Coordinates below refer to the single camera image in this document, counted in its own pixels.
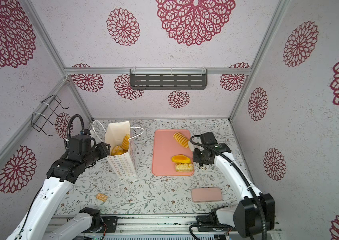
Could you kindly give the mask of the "cream sandwich bread slice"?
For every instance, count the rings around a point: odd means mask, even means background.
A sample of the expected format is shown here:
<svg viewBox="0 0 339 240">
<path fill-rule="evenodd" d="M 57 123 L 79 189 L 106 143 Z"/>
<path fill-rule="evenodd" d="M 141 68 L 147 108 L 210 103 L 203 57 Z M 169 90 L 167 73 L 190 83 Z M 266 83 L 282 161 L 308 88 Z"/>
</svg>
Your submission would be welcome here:
<svg viewBox="0 0 339 240">
<path fill-rule="evenodd" d="M 190 173 L 193 171 L 193 164 L 177 163 L 175 164 L 175 171 L 177 173 Z"/>
</svg>

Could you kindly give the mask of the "white paper bag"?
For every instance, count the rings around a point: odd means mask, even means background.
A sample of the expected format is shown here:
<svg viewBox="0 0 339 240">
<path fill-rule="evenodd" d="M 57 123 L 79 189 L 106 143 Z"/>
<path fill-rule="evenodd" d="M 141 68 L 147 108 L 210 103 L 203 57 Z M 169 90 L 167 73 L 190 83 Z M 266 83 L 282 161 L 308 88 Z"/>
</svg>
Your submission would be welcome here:
<svg viewBox="0 0 339 240">
<path fill-rule="evenodd" d="M 145 132 L 144 128 L 132 127 L 129 121 L 104 125 L 94 120 L 91 125 L 91 134 L 102 143 L 111 146 L 107 161 L 118 178 L 137 177 L 135 159 L 133 157 L 133 140 Z"/>
</svg>

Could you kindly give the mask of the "ridged striped bread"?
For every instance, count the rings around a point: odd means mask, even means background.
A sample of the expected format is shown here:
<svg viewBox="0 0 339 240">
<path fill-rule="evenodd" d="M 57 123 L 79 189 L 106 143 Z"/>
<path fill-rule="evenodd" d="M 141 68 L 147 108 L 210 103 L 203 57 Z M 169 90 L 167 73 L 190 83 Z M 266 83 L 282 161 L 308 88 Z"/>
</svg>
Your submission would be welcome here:
<svg viewBox="0 0 339 240">
<path fill-rule="evenodd" d="M 125 151 L 128 151 L 129 150 L 129 140 L 130 140 L 130 135 L 129 134 L 126 134 L 123 138 L 123 141 L 122 141 L 122 148 L 125 150 Z"/>
</svg>

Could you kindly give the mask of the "orange oval bread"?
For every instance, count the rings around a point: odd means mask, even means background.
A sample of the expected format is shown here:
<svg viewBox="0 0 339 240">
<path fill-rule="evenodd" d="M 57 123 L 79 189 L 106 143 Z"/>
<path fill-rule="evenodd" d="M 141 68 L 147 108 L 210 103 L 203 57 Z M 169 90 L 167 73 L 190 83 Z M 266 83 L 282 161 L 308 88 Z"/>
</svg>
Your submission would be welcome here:
<svg viewBox="0 0 339 240">
<path fill-rule="evenodd" d="M 124 153 L 125 153 L 125 150 L 120 145 L 115 146 L 111 151 L 112 156 L 119 156 L 119 155 L 122 155 Z"/>
</svg>

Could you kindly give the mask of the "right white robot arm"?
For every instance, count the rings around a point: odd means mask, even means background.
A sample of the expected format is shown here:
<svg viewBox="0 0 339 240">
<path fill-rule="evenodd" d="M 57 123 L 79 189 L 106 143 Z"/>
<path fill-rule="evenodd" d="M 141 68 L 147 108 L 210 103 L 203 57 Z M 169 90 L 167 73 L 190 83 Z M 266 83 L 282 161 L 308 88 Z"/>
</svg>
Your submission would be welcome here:
<svg viewBox="0 0 339 240">
<path fill-rule="evenodd" d="M 195 237 L 193 229 L 234 230 L 242 238 L 253 239 L 260 234 L 267 239 L 267 232 L 275 225 L 275 200 L 271 194 L 264 194 L 258 189 L 238 166 L 234 155 L 225 143 L 218 143 L 212 132 L 190 137 L 193 150 L 192 160 L 199 167 L 213 165 L 217 167 L 234 190 L 238 204 L 235 209 L 228 206 L 212 209 L 207 217 L 198 216 L 197 224 L 189 226 L 190 234 Z"/>
</svg>

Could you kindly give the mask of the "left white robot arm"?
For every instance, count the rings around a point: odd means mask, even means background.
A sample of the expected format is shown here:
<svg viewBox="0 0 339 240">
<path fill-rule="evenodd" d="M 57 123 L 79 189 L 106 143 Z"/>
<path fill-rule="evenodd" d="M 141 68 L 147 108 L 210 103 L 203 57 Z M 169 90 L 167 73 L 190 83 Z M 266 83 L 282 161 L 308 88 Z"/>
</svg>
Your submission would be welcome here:
<svg viewBox="0 0 339 240">
<path fill-rule="evenodd" d="M 66 140 L 65 153 L 47 172 L 42 187 L 35 195 L 26 215 L 8 236 L 10 240 L 72 240 L 85 231 L 97 232 L 104 222 L 99 210 L 85 207 L 57 230 L 46 229 L 64 195 L 86 169 L 110 154 L 111 146 L 96 143 L 89 135 L 76 135 Z"/>
</svg>

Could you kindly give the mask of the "yellow bread roll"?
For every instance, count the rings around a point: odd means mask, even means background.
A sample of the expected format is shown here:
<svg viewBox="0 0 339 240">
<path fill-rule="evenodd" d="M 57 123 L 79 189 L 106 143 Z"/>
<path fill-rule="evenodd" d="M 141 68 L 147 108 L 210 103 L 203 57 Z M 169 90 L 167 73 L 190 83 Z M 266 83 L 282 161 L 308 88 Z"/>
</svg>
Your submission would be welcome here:
<svg viewBox="0 0 339 240">
<path fill-rule="evenodd" d="M 185 155 L 176 155 L 171 158 L 175 164 L 191 164 L 191 159 Z"/>
</svg>

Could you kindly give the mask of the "pink tray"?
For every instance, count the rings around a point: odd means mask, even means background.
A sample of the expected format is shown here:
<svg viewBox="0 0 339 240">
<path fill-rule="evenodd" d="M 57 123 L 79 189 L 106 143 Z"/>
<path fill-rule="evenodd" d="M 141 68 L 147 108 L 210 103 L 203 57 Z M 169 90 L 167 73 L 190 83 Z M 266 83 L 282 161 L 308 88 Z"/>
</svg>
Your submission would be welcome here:
<svg viewBox="0 0 339 240">
<path fill-rule="evenodd" d="M 152 174 L 155 176 L 179 177 L 192 176 L 194 170 L 189 173 L 178 173 L 175 170 L 175 163 L 171 158 L 176 155 L 184 155 L 192 160 L 192 151 L 182 147 L 173 137 L 175 133 L 182 133 L 190 138 L 190 131 L 186 129 L 163 129 L 156 130 L 154 135 Z"/>
</svg>

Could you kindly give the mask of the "pink rectangular box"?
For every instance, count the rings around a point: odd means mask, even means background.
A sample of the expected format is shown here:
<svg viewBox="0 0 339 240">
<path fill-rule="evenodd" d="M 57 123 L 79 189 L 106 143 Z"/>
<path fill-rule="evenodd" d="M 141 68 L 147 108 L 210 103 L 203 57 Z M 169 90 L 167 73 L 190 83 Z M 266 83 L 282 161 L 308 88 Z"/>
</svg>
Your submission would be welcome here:
<svg viewBox="0 0 339 240">
<path fill-rule="evenodd" d="M 194 203 L 222 201 L 220 188 L 195 188 L 191 191 L 191 199 Z"/>
</svg>

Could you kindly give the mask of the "small cracker biscuit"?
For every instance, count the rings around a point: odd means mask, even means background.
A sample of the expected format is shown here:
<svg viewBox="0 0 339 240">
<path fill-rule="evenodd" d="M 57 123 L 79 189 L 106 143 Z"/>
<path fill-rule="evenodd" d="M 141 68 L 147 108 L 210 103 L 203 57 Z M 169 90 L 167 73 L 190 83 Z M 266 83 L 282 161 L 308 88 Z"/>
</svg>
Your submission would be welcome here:
<svg viewBox="0 0 339 240">
<path fill-rule="evenodd" d="M 102 201 L 102 202 L 106 202 L 107 200 L 108 200 L 108 196 L 107 195 L 104 195 L 104 194 L 102 194 L 102 193 L 98 193 L 97 195 L 96 195 L 96 199 L 98 199 L 98 200 L 100 200 L 100 201 Z"/>
</svg>

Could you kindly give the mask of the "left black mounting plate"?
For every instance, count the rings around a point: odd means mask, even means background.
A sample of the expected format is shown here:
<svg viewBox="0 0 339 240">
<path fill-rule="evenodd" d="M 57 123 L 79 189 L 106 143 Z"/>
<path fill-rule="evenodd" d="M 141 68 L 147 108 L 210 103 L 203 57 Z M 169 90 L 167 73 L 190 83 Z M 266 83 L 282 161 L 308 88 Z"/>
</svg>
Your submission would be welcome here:
<svg viewBox="0 0 339 240">
<path fill-rule="evenodd" d="M 110 216 L 102 216 L 101 217 L 101 226 L 96 231 L 96 233 L 115 233 L 117 224 L 118 224 L 118 217 L 110 217 Z"/>
</svg>

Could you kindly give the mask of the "black mounting plate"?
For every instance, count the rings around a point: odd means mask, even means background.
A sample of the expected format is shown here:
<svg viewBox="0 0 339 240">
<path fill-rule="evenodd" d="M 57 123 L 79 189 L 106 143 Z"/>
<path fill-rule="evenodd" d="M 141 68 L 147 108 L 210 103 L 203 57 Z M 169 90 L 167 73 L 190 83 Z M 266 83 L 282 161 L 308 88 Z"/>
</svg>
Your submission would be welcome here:
<svg viewBox="0 0 339 240">
<path fill-rule="evenodd" d="M 198 232 L 216 232 L 215 221 L 209 215 L 197 215 L 196 224 Z"/>
<path fill-rule="evenodd" d="M 96 231 L 96 233 L 115 233 L 117 224 L 118 224 L 118 217 L 110 217 L 110 216 L 102 216 L 101 217 L 101 226 Z"/>
</svg>

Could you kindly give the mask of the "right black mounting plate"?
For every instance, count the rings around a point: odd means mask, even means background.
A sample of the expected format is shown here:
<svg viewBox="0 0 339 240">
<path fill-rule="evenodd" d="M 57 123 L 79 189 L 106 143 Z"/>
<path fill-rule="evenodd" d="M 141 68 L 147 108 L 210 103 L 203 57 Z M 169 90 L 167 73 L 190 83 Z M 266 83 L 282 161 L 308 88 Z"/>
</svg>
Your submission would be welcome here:
<svg viewBox="0 0 339 240">
<path fill-rule="evenodd" d="M 198 232 L 216 232 L 215 221 L 209 215 L 197 215 L 196 224 Z"/>
</svg>

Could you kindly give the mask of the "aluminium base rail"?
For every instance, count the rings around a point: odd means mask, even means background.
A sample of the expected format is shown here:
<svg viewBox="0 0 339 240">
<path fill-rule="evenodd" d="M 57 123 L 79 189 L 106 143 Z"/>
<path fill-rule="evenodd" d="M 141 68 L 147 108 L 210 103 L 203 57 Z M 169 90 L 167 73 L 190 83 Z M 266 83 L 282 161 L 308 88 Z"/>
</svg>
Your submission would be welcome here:
<svg viewBox="0 0 339 240">
<path fill-rule="evenodd" d="M 196 224 L 197 215 L 209 214 L 157 214 L 157 215 L 103 215 L 118 217 L 115 233 L 110 235 L 175 235 L 188 234 L 190 225 Z M 225 229 L 216 228 L 216 232 L 201 232 L 201 234 L 223 234 Z M 197 227 L 193 232 L 198 234 Z"/>
</svg>

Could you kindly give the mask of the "dark grey wall shelf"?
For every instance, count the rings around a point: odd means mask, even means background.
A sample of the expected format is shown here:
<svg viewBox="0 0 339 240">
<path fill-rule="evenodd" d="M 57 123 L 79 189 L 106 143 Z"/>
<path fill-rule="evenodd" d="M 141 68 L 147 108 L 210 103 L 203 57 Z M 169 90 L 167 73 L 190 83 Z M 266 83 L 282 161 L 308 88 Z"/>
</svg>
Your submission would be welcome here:
<svg viewBox="0 0 339 240">
<path fill-rule="evenodd" d="M 207 70 L 155 72 L 130 69 L 130 87 L 133 90 L 204 90 Z"/>
</svg>

